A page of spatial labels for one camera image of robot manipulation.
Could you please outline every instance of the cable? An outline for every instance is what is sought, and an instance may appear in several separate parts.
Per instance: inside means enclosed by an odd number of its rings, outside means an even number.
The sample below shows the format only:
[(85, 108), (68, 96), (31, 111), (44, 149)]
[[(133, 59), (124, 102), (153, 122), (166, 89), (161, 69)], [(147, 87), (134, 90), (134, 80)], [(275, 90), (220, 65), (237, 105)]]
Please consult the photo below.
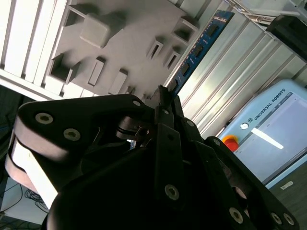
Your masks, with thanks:
[(48, 213), (48, 207), (46, 206), (45, 202), (39, 194), (33, 192), (30, 189), (27, 189), (24, 194), (24, 197), (35, 201), (36, 207), (38, 207), (43, 212)]
[(11, 207), (14, 207), (15, 205), (17, 205), (17, 204), (21, 201), (21, 199), (23, 198), (24, 193), (23, 193), (23, 188), (21, 187), (21, 184), (19, 184), (19, 186), (20, 186), (20, 191), (21, 191), (20, 199), (19, 199), (15, 204), (13, 204), (12, 206), (6, 208), (5, 210), (2, 210), (1, 212), (5, 212), (5, 211), (9, 210)]
[(4, 193), (6, 193), (7, 191), (9, 191), (10, 189), (14, 188), (14, 187), (17, 186), (17, 185), (19, 185), (19, 184), (17, 183), (17, 184), (15, 184), (15, 185), (13, 185), (12, 187), (8, 188), (7, 190), (5, 190), (4, 192), (2, 192), (1, 195), (0, 195), (0, 197), (3, 198), (2, 195), (4, 195)]

